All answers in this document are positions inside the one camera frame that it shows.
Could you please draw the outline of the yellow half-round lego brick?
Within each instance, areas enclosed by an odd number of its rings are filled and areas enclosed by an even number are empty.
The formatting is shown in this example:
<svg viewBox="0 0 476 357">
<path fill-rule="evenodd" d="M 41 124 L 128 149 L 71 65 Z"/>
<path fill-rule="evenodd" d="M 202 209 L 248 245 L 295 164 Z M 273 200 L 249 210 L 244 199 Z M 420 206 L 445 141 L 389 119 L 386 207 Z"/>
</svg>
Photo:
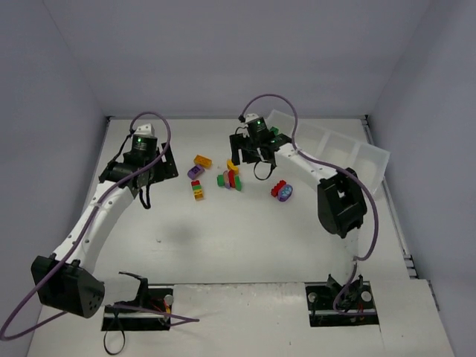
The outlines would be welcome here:
<svg viewBox="0 0 476 357">
<path fill-rule="evenodd" d="M 227 168 L 230 171 L 233 171 L 235 175 L 239 174 L 239 168 L 236 166 L 231 159 L 227 160 Z"/>
</svg>

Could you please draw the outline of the purple square lego brick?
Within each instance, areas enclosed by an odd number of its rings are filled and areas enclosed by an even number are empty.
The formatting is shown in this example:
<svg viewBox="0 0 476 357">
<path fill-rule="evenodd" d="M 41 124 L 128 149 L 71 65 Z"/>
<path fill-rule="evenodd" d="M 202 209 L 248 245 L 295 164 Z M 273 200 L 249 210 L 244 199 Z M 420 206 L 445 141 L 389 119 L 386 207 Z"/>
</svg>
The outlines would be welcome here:
<svg viewBox="0 0 476 357">
<path fill-rule="evenodd" d="M 198 177 L 200 177 L 201 174 L 205 171 L 205 168 L 202 167 L 201 165 L 195 165 L 189 171 L 187 172 L 187 176 L 190 180 L 196 180 Z"/>
</svg>

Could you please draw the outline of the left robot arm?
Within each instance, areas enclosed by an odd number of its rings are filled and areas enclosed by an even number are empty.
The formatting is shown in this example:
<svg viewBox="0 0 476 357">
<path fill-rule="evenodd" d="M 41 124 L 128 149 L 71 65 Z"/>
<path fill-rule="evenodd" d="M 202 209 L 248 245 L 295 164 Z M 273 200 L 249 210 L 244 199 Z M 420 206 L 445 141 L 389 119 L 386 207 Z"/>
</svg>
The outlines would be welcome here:
<svg viewBox="0 0 476 357">
<path fill-rule="evenodd" d="M 123 161 L 110 161 L 94 195 L 65 240 L 47 257 L 38 256 L 31 273 L 39 301 L 83 318 L 105 304 L 106 283 L 94 276 L 100 251 L 122 213 L 143 199 L 152 185 L 178 176 L 168 143 L 133 135 Z"/>
</svg>

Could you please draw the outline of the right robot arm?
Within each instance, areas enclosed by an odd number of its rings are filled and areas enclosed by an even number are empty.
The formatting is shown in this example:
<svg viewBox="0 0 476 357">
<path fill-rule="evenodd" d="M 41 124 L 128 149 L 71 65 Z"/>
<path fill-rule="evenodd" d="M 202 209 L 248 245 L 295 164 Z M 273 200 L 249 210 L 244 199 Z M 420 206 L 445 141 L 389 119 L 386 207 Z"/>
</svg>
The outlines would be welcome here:
<svg viewBox="0 0 476 357">
<path fill-rule="evenodd" d="M 296 175 L 315 191 L 318 221 L 335 238 L 329 277 L 343 286 L 356 264 L 359 230 L 367 213 L 364 194 L 354 181 L 356 173 L 346 175 L 316 164 L 314 157 L 305 159 L 288 135 L 273 132 L 258 115 L 240 116 L 239 121 L 245 131 L 230 136 L 233 164 L 266 163 L 271 170 L 280 168 Z"/>
</svg>

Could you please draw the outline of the red half-round lego brick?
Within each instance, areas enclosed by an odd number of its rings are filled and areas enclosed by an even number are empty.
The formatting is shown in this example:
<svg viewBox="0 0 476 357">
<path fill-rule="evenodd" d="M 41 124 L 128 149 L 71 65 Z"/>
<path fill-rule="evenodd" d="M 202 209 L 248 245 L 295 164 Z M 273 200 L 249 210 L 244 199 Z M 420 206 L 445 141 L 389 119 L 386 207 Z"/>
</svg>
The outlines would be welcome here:
<svg viewBox="0 0 476 357">
<path fill-rule="evenodd" d="M 235 182 L 235 173 L 233 170 L 228 171 L 228 182 L 231 188 L 236 187 L 236 182 Z"/>
</svg>

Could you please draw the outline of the purple butterfly lego brick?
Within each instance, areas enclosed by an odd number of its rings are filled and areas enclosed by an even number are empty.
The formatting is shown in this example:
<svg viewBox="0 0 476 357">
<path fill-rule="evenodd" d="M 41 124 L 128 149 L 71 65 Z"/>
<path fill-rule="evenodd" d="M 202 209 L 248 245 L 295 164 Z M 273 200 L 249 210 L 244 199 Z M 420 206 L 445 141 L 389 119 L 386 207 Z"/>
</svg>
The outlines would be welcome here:
<svg viewBox="0 0 476 357">
<path fill-rule="evenodd" d="M 228 171 L 225 171 L 225 172 L 222 174 L 222 177 L 223 177 L 223 181 L 224 181 L 224 187 L 230 189 L 230 188 L 231 188 L 231 184 L 230 184 L 230 181 L 229 181 Z"/>
</svg>

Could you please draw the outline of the green half-round lego brick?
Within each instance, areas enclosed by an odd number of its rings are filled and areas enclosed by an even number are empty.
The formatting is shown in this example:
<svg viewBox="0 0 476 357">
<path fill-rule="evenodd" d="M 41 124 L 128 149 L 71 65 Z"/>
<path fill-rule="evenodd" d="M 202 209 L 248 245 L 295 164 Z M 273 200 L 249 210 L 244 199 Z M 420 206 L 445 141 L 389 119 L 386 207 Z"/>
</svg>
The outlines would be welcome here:
<svg viewBox="0 0 476 357">
<path fill-rule="evenodd" d="M 224 187 L 225 186 L 225 180 L 224 180 L 223 174 L 218 175 L 216 177 L 216 181 L 217 181 L 217 184 L 218 184 L 219 187 Z"/>
</svg>

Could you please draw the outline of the green lego brick in cluster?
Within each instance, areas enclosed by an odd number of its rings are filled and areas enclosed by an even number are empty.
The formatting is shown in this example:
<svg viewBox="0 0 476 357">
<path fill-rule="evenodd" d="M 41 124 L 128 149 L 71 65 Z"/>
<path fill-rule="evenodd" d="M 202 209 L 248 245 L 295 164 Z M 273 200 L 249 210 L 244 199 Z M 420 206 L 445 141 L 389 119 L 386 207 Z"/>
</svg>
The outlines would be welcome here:
<svg viewBox="0 0 476 357">
<path fill-rule="evenodd" d="M 239 176 L 234 176 L 234 188 L 237 191 L 242 190 L 242 182 Z"/>
</svg>

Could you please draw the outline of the red lego brick by paw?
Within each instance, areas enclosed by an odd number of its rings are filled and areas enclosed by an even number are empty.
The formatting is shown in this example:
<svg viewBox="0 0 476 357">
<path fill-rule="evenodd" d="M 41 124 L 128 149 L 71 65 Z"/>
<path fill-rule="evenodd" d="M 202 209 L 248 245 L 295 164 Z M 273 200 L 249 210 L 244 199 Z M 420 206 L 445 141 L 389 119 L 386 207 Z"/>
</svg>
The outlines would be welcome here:
<svg viewBox="0 0 476 357">
<path fill-rule="evenodd" d="M 287 184 L 285 180 L 280 180 L 273 188 L 271 189 L 271 195 L 277 197 L 280 190 Z"/>
</svg>

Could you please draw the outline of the purple paw print lego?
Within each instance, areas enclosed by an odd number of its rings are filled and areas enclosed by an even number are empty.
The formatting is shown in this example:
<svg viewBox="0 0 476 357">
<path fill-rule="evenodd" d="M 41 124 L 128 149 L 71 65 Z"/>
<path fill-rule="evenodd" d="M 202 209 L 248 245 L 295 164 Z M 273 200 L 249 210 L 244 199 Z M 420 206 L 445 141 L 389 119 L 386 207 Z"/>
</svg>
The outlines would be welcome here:
<svg viewBox="0 0 476 357">
<path fill-rule="evenodd" d="M 293 187 L 290 184 L 283 185 L 277 193 L 277 199 L 280 202 L 287 201 L 293 194 Z"/>
</svg>

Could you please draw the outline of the clear plastic divided tray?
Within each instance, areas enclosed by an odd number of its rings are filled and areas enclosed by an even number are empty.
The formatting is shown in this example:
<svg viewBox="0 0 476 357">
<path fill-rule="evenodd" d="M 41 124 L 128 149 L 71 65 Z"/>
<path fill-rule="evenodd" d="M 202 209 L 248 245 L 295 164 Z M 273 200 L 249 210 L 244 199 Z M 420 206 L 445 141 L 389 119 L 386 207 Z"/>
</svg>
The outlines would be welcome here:
<svg viewBox="0 0 476 357">
<path fill-rule="evenodd" d="M 390 153 L 340 132 L 316 120 L 300 119 L 295 139 L 297 146 L 320 161 L 352 168 L 360 181 L 375 195 L 382 183 Z"/>
</svg>

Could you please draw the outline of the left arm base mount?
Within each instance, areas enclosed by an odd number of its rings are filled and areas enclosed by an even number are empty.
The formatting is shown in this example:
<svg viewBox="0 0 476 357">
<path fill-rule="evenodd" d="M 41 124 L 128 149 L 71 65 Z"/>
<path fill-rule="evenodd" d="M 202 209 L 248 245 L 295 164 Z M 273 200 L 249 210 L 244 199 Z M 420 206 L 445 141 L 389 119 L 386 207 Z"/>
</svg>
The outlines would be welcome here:
<svg viewBox="0 0 476 357">
<path fill-rule="evenodd" d="M 172 312 L 172 286 L 149 287 L 147 296 L 137 301 L 121 301 L 105 306 L 101 330 L 103 332 L 169 331 L 171 318 L 157 312 Z"/>
</svg>

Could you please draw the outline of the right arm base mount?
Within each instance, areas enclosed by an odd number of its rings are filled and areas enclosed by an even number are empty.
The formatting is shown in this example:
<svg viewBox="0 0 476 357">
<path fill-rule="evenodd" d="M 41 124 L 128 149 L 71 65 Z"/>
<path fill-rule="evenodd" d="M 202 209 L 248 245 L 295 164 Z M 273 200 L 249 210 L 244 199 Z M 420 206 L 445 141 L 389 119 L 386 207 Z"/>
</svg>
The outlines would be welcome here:
<svg viewBox="0 0 476 357">
<path fill-rule="evenodd" d="M 379 325 L 379 316 L 369 282 L 354 281 L 343 293 L 334 309 L 334 300 L 341 291 L 339 284 L 305 285 L 305 296 L 311 327 L 357 327 Z"/>
</svg>

